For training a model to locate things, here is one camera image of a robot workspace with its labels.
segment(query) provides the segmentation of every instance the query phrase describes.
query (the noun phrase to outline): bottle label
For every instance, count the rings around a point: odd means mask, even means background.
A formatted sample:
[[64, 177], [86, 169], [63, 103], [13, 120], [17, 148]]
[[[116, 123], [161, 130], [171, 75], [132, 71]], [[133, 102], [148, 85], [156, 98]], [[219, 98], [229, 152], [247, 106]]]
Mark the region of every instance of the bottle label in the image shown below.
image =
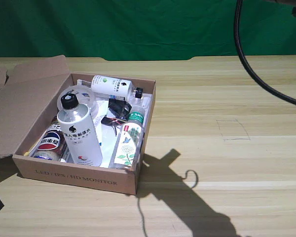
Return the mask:
[[141, 132], [141, 126], [136, 123], [129, 122], [124, 124], [114, 163], [126, 166], [132, 165]]
[[102, 153], [91, 116], [74, 124], [59, 121], [67, 146], [76, 164], [99, 166]]
[[46, 151], [37, 151], [33, 157], [39, 158], [39, 159], [59, 161], [59, 156], [56, 153], [51, 153]]
[[96, 75], [92, 79], [91, 89], [96, 93], [109, 95], [110, 99], [125, 100], [131, 81]]
[[131, 112], [130, 115], [129, 115], [128, 120], [137, 120], [141, 124], [143, 124], [143, 122], [144, 122], [144, 116], [141, 113], [139, 113], [139, 112]]
[[54, 123], [49, 126], [48, 131], [58, 131], [61, 132], [59, 123]]
[[46, 150], [54, 150], [59, 147], [60, 136], [57, 132], [50, 131], [46, 133], [46, 135], [41, 140], [38, 150], [46, 151]]

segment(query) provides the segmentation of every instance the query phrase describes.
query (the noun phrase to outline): wooden tabletop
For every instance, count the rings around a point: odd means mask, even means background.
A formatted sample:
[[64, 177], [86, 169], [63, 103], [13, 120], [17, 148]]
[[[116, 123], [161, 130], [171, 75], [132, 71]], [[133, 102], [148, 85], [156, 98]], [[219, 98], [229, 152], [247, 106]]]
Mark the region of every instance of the wooden tabletop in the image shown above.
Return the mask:
[[[296, 56], [248, 58], [296, 98]], [[0, 237], [296, 237], [296, 106], [256, 85], [237, 57], [68, 66], [157, 81], [138, 195], [23, 179], [6, 158]]]

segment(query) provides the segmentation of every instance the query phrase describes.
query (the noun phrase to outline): green backdrop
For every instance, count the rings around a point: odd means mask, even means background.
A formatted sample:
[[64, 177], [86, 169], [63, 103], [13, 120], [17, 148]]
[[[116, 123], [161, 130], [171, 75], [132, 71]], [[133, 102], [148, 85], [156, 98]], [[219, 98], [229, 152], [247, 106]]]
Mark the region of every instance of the green backdrop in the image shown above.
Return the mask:
[[[0, 0], [0, 57], [184, 60], [235, 55], [236, 0]], [[247, 55], [296, 54], [290, 6], [245, 0]]]

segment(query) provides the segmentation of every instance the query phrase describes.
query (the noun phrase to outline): metal can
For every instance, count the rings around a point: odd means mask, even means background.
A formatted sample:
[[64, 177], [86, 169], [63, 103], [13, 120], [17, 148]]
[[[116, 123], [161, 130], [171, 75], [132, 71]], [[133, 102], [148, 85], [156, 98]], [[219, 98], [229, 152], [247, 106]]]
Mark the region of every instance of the metal can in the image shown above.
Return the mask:
[[33, 157], [59, 161], [65, 148], [65, 138], [60, 129], [57, 117], [54, 117]]

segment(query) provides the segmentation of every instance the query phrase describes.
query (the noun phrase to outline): black bottle cap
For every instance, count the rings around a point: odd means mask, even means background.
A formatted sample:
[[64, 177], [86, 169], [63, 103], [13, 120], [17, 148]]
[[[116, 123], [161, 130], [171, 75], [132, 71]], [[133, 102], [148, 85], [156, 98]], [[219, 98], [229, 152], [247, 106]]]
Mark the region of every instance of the black bottle cap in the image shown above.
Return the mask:
[[135, 92], [135, 98], [141, 99], [142, 96], [143, 96], [143, 89], [140, 87], [137, 87]]
[[75, 94], [66, 94], [60, 99], [65, 110], [70, 110], [78, 106], [79, 102]]

